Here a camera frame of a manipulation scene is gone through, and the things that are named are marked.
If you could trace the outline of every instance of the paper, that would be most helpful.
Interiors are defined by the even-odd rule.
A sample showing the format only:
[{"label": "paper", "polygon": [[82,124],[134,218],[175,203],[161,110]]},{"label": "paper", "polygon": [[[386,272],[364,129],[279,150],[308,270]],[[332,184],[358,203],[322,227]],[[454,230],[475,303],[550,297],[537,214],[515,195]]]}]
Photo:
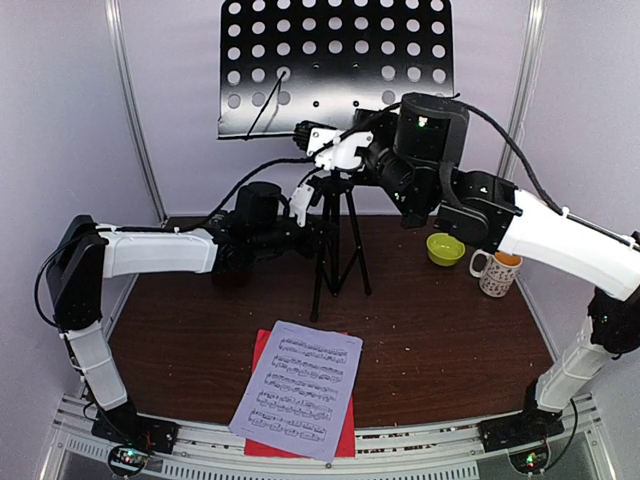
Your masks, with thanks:
[{"label": "paper", "polygon": [[[267,346],[267,340],[271,336],[271,332],[266,330],[258,330],[256,345],[253,350],[252,371],[255,372],[258,367],[258,361],[262,357],[264,347]],[[353,394],[349,398],[349,406],[345,415],[344,424],[342,425],[342,434],[338,442],[336,450],[336,458],[353,458],[356,456],[356,427],[353,415]],[[279,457],[279,458],[300,458],[295,453],[285,452],[278,448],[273,448],[259,442],[247,439],[244,444],[244,454],[252,457]]]},{"label": "paper", "polygon": [[359,338],[277,322],[229,429],[333,461],[361,350]]}]

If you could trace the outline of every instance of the musical notation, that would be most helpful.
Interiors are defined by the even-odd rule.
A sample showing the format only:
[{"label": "musical notation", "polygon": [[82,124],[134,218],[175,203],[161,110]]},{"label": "musical notation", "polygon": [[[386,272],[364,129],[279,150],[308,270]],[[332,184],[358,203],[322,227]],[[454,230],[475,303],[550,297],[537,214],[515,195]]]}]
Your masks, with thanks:
[{"label": "musical notation", "polygon": [[327,380],[331,383],[339,383],[342,381],[342,370],[316,365],[298,358],[277,355],[271,364],[278,369],[285,370],[287,373],[297,375],[299,377],[309,377],[314,380]]},{"label": "musical notation", "polygon": [[278,348],[283,352],[296,353],[307,358],[319,358],[338,364],[347,363],[348,353],[345,350],[309,344],[297,338],[283,338]]},{"label": "musical notation", "polygon": [[338,391],[330,387],[322,387],[314,382],[304,380],[293,380],[284,375],[269,373],[264,379],[264,383],[270,385],[281,392],[291,392],[301,397],[315,398],[325,403],[335,401],[338,398]]},{"label": "musical notation", "polygon": [[297,400],[295,397],[282,396],[262,390],[258,394],[258,404],[279,412],[293,413],[303,418],[314,420],[331,420],[333,410],[324,405],[317,405],[309,400]]},{"label": "musical notation", "polygon": [[315,423],[304,420],[287,420],[280,415],[255,409],[249,414],[249,423],[254,427],[266,428],[273,432],[284,432],[289,437],[298,437],[314,442],[324,440],[327,434],[326,429]]}]

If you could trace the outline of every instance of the white wall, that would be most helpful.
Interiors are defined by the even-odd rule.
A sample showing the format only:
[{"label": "white wall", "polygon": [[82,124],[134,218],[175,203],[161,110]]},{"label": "white wall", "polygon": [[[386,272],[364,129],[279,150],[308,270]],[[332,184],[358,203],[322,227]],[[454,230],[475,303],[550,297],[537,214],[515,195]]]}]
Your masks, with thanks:
[{"label": "white wall", "polygon": [[[558,203],[631,234],[640,229],[640,4],[548,4],[524,150]],[[522,172],[516,180],[528,185]],[[533,262],[525,263],[522,275],[545,330],[561,351],[584,318],[593,288]],[[615,444],[620,478],[629,480],[638,478],[638,367],[640,352],[631,353],[591,386]]]},{"label": "white wall", "polygon": [[[57,332],[33,307],[40,263],[78,213],[154,221],[106,25],[101,0],[0,2],[3,479],[33,478],[61,394],[78,384]],[[125,282],[105,285],[105,316]]]},{"label": "white wall", "polygon": [[[122,2],[127,49],[151,163],[167,211],[208,212],[256,165],[300,156],[290,139],[218,141],[221,0]],[[454,0],[456,90],[508,125],[528,0]],[[496,171],[502,142],[474,120],[464,168]],[[276,167],[262,178],[285,194],[308,167]],[[396,213],[380,189],[359,189],[363,213]]]}]

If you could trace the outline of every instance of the perforated music stand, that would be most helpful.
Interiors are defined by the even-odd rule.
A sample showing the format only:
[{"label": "perforated music stand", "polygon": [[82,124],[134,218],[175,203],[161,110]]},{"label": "perforated music stand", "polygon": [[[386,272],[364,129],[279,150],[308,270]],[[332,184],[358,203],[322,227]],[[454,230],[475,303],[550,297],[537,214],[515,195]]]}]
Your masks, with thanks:
[{"label": "perforated music stand", "polygon": [[227,0],[219,138],[290,135],[302,120],[346,129],[356,108],[408,92],[453,94],[449,0]]}]

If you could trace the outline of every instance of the patterned mug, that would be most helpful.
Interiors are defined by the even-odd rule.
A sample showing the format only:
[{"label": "patterned mug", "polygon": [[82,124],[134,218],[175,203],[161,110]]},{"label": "patterned mug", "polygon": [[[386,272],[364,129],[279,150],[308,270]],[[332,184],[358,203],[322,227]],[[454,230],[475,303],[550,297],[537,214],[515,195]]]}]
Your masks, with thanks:
[{"label": "patterned mug", "polygon": [[[473,263],[478,256],[487,259],[482,270],[475,270]],[[516,279],[516,273],[522,265],[522,258],[506,253],[498,252],[491,255],[483,250],[476,250],[471,257],[469,272],[475,278],[479,278],[480,289],[494,298],[504,297],[509,291],[509,287]]]}]

